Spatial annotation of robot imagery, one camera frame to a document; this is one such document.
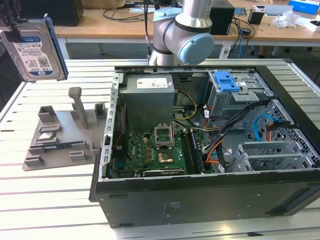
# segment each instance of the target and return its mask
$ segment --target power connector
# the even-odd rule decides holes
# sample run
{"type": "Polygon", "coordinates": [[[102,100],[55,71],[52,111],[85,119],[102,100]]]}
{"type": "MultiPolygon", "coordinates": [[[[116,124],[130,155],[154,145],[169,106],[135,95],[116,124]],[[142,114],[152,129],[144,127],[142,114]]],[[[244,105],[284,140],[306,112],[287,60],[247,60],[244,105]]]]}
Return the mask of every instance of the power connector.
{"type": "Polygon", "coordinates": [[[251,32],[252,32],[252,30],[249,28],[245,28],[245,27],[242,28],[242,35],[243,36],[250,36],[251,32]]]}

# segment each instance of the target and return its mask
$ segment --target blue box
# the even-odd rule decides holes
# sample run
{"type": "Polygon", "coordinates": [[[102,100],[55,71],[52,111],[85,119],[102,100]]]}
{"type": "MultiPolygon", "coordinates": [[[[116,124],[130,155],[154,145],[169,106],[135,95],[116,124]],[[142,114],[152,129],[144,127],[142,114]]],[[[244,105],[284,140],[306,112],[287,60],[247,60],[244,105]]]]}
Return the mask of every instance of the blue box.
{"type": "Polygon", "coordinates": [[[288,5],[293,6],[293,11],[306,14],[316,14],[319,8],[319,2],[311,0],[291,0],[288,5]]]}

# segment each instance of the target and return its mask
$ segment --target table leg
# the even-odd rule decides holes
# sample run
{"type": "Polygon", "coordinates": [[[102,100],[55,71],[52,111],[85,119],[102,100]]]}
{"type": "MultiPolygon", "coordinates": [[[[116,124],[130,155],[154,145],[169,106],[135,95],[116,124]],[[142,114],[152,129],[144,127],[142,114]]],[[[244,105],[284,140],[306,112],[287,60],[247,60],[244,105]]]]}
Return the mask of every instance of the table leg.
{"type": "Polygon", "coordinates": [[[272,56],[276,57],[278,55],[280,47],[279,46],[275,46],[272,52],[272,56]]]}
{"type": "Polygon", "coordinates": [[[231,46],[233,45],[232,42],[223,42],[221,51],[220,51],[220,55],[219,55],[219,59],[227,59],[229,56],[229,52],[231,49],[231,46]]]}
{"type": "Polygon", "coordinates": [[[98,43],[100,55],[105,55],[104,46],[102,43],[98,43]]]}
{"type": "Polygon", "coordinates": [[[65,60],[69,60],[69,54],[68,54],[68,51],[67,51],[67,46],[66,46],[66,39],[65,38],[58,38],[58,42],[59,42],[59,46],[60,46],[60,49],[61,49],[61,52],[62,52],[62,55],[63,55],[63,58],[65,60]]]}

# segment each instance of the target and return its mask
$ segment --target floor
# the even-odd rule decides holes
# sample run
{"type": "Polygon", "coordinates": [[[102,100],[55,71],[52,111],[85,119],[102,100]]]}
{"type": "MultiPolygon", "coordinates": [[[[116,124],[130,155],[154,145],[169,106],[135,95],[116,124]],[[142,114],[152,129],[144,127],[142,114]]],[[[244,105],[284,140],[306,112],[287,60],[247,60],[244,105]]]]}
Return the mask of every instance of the floor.
{"type": "MultiPolygon", "coordinates": [[[[68,43],[67,45],[71,59],[145,59],[147,55],[146,44],[106,43],[103,45],[105,54],[100,55],[98,44],[96,43],[68,43]]],[[[320,47],[313,48],[313,51],[306,51],[303,47],[291,47],[289,53],[285,53],[282,47],[277,58],[289,58],[304,71],[309,78],[314,80],[320,70],[320,47]]],[[[272,56],[273,47],[269,49],[267,58],[272,56]]],[[[248,46],[241,54],[241,58],[256,59],[258,57],[259,47],[248,46]]],[[[209,58],[218,58],[220,46],[217,46],[209,58]]],[[[236,47],[230,58],[237,59],[239,48],[236,47]]],[[[0,54],[0,111],[8,102],[12,94],[19,86],[21,79],[8,53],[0,54]]]]}

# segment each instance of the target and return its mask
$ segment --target open computer tower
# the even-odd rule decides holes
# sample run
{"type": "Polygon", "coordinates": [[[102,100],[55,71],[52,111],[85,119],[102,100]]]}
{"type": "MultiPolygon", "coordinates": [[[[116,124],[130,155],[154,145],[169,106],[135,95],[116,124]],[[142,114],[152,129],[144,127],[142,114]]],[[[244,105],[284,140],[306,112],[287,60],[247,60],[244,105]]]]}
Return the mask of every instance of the open computer tower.
{"type": "Polygon", "coordinates": [[[266,66],[115,69],[95,196],[112,228],[293,215],[320,131],[266,66]]]}

